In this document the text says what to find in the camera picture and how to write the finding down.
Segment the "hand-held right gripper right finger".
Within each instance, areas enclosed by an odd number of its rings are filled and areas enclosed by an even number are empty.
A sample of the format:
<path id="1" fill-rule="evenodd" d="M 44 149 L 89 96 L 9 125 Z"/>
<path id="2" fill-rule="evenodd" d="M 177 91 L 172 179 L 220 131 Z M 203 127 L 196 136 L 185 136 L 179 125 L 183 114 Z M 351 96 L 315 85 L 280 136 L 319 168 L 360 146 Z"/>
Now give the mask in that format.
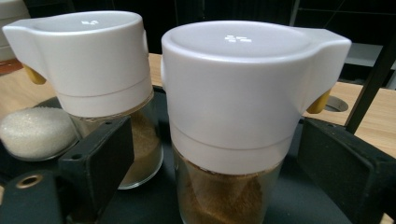
<path id="1" fill-rule="evenodd" d="M 353 224 L 396 224 L 396 159 L 344 128 L 303 124 L 297 161 Z"/>

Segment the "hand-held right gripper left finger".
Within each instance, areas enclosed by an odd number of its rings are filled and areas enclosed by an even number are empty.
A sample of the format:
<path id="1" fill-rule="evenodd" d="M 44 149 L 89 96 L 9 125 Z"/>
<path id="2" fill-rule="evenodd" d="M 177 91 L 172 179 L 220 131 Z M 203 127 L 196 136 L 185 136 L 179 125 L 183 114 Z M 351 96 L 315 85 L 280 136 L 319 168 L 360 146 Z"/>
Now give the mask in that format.
<path id="1" fill-rule="evenodd" d="M 132 122 L 128 117 L 105 122 L 65 153 L 58 164 L 77 195 L 72 220 L 97 221 L 133 162 Z"/>

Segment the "frosted lid sugar jar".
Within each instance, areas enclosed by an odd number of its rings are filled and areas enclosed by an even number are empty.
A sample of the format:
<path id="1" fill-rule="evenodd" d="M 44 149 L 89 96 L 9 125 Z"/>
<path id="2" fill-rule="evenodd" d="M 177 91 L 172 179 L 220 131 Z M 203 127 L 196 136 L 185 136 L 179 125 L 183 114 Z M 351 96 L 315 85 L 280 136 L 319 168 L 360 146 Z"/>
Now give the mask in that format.
<path id="1" fill-rule="evenodd" d="M 0 0 L 0 75 L 22 69 L 2 28 L 29 19 L 23 0 Z M 71 119 L 60 108 L 33 107 L 18 110 L 0 121 L 0 140 L 7 152 L 22 161 L 55 158 L 78 142 Z"/>

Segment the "white lid jar light powder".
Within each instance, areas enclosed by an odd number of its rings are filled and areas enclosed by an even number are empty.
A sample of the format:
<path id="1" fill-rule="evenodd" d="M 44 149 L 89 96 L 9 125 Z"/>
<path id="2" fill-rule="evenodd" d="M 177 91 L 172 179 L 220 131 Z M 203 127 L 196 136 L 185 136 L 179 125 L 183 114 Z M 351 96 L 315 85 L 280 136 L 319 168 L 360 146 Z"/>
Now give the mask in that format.
<path id="1" fill-rule="evenodd" d="M 136 188 L 163 162 L 143 19 L 127 11 L 89 11 L 14 21 L 3 28 L 29 78 L 49 82 L 80 137 L 128 116 L 134 163 L 121 189 Z"/>

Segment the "white lid jar brown powder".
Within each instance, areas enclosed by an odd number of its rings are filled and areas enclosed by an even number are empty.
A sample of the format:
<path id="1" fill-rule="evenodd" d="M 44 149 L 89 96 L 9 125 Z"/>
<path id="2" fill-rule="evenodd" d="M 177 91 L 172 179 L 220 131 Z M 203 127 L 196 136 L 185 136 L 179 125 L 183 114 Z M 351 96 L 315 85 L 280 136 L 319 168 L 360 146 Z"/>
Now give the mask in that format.
<path id="1" fill-rule="evenodd" d="M 162 39 L 184 224 L 262 224 L 302 114 L 326 103 L 350 41 L 323 29 L 206 21 Z"/>

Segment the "grey table grommet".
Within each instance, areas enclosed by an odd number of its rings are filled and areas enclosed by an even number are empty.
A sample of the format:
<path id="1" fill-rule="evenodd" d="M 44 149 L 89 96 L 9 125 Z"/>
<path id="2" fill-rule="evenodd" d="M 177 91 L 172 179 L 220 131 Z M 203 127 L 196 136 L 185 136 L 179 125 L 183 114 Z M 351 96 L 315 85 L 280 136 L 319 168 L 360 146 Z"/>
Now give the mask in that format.
<path id="1" fill-rule="evenodd" d="M 345 112 L 348 110 L 348 104 L 335 96 L 330 96 L 326 105 L 325 110 L 330 112 Z"/>

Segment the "grey metal stand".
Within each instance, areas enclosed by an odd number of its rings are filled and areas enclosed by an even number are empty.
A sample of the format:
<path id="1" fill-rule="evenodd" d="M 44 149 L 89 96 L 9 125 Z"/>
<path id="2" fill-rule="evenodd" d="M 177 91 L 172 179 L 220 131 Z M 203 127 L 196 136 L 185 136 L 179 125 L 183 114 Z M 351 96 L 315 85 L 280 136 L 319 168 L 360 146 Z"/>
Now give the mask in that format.
<path id="1" fill-rule="evenodd" d="M 368 70 L 396 35 L 396 0 L 293 0 L 290 25 L 348 37 L 347 66 Z"/>

